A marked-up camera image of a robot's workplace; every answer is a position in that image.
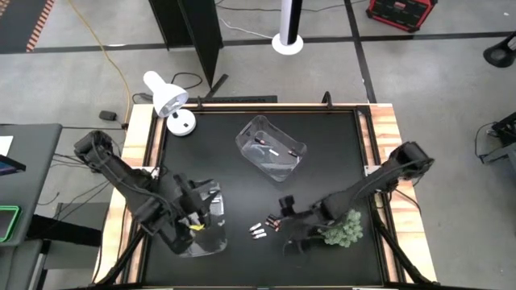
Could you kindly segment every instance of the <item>lamp shade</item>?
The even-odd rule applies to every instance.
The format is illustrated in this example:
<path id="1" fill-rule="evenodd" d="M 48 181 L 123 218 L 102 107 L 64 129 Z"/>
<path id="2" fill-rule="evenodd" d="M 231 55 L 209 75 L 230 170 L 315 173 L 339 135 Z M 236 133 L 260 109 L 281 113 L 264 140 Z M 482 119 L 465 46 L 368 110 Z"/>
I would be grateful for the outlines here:
<path id="1" fill-rule="evenodd" d="M 162 118 L 170 116 L 188 101 L 188 92 L 180 86 L 165 83 L 157 72 L 146 72 L 144 83 L 152 91 L 154 110 Z"/>

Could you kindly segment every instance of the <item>paper sheet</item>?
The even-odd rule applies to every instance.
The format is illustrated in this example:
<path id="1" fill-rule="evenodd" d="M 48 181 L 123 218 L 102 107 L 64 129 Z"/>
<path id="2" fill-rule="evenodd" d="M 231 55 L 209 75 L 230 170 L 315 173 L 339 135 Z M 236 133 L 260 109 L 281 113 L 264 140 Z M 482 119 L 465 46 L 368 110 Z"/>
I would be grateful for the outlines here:
<path id="1" fill-rule="evenodd" d="M 7 156 L 13 136 L 0 136 L 0 155 Z"/>

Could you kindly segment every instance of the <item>white cable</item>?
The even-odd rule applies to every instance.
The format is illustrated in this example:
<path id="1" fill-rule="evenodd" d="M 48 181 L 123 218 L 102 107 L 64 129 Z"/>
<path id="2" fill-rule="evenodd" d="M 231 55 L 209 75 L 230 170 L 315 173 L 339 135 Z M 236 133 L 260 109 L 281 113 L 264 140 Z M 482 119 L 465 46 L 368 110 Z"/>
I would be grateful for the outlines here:
<path id="1" fill-rule="evenodd" d="M 271 36 L 266 36 L 266 35 L 262 35 L 262 34 L 257 33 L 257 32 L 247 31 L 247 30 L 245 30 L 243 28 L 238 28 L 238 27 L 230 26 L 229 24 L 226 23 L 226 21 L 224 21 L 224 19 L 219 18 L 218 20 L 222 21 L 224 23 L 224 25 L 226 25 L 226 27 L 229 28 L 229 29 L 234 29 L 234 30 L 237 30 L 237 31 L 242 31 L 242 32 L 245 32 L 245 33 L 248 33 L 248 34 L 252 34 L 252 35 L 256 35 L 256 36 L 259 36 L 259 37 L 263 37 L 263 38 L 266 38 L 266 39 L 272 39 Z"/>

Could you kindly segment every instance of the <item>black table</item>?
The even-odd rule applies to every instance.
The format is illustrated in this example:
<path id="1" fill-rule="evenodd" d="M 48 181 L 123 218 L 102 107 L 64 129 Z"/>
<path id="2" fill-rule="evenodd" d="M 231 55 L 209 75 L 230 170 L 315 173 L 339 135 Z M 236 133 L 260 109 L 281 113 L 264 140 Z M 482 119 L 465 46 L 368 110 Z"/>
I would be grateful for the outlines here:
<path id="1" fill-rule="evenodd" d="M 345 189 L 364 175 L 363 148 L 356 112 L 333 114 L 263 114 L 272 124 L 304 142 L 308 153 L 292 176 L 277 183 L 241 156 L 235 137 L 256 116 L 250 113 L 198 114 L 193 134 L 178 138 L 167 132 L 162 166 L 193 180 L 214 178 L 225 204 L 227 248 L 218 254 L 181 258 L 159 238 L 145 250 L 142 281 L 159 286 L 344 286 L 381 284 L 379 246 L 368 201 L 357 201 L 364 237 L 350 248 L 314 241 L 306 255 L 282 247 L 288 233 L 252 240 L 248 229 L 279 213 L 277 200 L 292 194 L 295 209 L 328 193 Z M 172 177 L 160 179 L 160 192 L 170 192 Z"/>
<path id="2" fill-rule="evenodd" d="M 59 124 L 0 126 L 0 136 L 14 136 L 7 157 L 27 166 L 25 172 L 0 176 L 0 205 L 21 209 L 11 238 L 0 247 L 26 239 L 51 239 L 98 247 L 101 232 L 34 214 L 61 133 Z"/>

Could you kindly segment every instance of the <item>yellow cable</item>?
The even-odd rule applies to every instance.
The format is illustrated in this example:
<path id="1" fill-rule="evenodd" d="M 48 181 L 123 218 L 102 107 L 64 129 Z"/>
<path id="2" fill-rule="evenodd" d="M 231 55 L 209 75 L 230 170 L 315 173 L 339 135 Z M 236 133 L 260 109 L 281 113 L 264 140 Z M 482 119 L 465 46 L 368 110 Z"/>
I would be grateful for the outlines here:
<path id="1" fill-rule="evenodd" d="M 125 85 L 125 91 L 127 92 L 127 108 L 126 108 L 126 115 L 123 119 L 124 123 L 128 123 L 129 119 L 129 109 L 131 107 L 131 91 L 129 90 L 129 85 L 127 84 L 126 78 L 123 76 L 122 71 L 120 68 L 114 63 L 114 61 L 110 58 L 110 56 L 107 54 L 106 50 L 104 49 L 104 45 L 100 42 L 100 39 L 95 34 L 94 30 L 91 28 L 91 26 L 88 24 L 88 22 L 84 19 L 81 12 L 73 5 L 72 0 L 67 0 L 70 6 L 73 8 L 77 16 L 81 19 L 81 21 L 84 23 L 84 25 L 88 28 L 89 32 L 91 32 L 91 35 L 97 40 L 98 46 L 100 46 L 100 49 L 102 49 L 102 52 L 104 52 L 104 56 L 107 58 L 107 60 L 116 68 L 116 70 L 119 72 L 120 77 L 122 78 L 123 84 Z"/>

